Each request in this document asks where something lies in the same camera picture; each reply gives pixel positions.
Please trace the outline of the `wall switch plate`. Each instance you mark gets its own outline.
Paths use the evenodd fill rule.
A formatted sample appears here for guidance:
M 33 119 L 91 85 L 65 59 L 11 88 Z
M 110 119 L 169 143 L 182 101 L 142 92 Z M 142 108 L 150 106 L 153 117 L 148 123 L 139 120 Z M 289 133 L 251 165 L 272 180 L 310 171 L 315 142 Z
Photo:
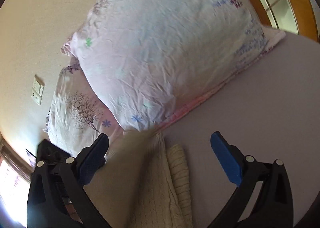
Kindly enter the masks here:
M 38 105 L 41 105 L 43 91 L 44 83 L 37 77 L 37 75 L 34 75 L 31 97 Z

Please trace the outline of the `white floral pillow left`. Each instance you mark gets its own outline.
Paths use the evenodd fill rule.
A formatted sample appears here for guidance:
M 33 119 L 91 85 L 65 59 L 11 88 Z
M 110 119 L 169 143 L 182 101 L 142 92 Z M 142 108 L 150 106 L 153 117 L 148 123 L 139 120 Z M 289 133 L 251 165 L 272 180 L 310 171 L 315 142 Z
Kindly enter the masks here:
M 49 140 L 72 156 L 91 146 L 101 133 L 108 136 L 110 143 L 123 135 L 123 129 L 93 92 L 75 57 L 59 74 L 46 128 Z

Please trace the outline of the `wooden window frame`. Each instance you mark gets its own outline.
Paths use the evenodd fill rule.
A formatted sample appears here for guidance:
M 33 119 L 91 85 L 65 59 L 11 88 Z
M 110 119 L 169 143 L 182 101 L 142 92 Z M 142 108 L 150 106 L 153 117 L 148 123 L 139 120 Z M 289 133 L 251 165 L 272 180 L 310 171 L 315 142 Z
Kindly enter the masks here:
M 3 138 L 2 134 L 0 137 L 0 143 L 1 159 L 5 160 L 25 181 L 31 182 L 31 174 L 33 173 L 31 166 L 21 156 L 19 156 L 17 152 L 15 152 L 15 150 Z

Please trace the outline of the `lilac bed sheet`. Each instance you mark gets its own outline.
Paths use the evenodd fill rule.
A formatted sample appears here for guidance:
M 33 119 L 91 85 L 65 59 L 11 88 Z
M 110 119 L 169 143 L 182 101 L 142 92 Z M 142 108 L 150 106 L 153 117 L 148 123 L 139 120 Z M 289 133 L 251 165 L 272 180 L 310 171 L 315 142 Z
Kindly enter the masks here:
M 288 33 L 270 53 L 164 130 L 183 146 L 190 173 L 193 225 L 207 227 L 235 189 L 210 147 L 219 131 L 260 162 L 284 162 L 294 221 L 319 193 L 319 43 Z

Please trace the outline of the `pink floral pillow right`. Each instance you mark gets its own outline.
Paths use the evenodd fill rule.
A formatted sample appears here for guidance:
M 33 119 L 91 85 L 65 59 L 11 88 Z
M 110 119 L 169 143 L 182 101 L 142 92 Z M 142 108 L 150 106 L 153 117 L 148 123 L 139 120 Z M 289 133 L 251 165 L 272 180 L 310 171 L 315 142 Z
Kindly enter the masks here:
M 97 0 L 61 51 L 123 129 L 142 131 L 181 119 L 284 38 L 240 0 Z

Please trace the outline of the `beige knit sweater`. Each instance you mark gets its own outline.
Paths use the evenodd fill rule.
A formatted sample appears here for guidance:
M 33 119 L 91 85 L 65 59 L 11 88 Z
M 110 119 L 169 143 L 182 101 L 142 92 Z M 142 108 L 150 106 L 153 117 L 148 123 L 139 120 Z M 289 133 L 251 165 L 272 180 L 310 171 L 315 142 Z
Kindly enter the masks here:
M 104 217 L 112 227 L 193 227 L 183 148 L 161 133 L 125 134 L 108 153 Z

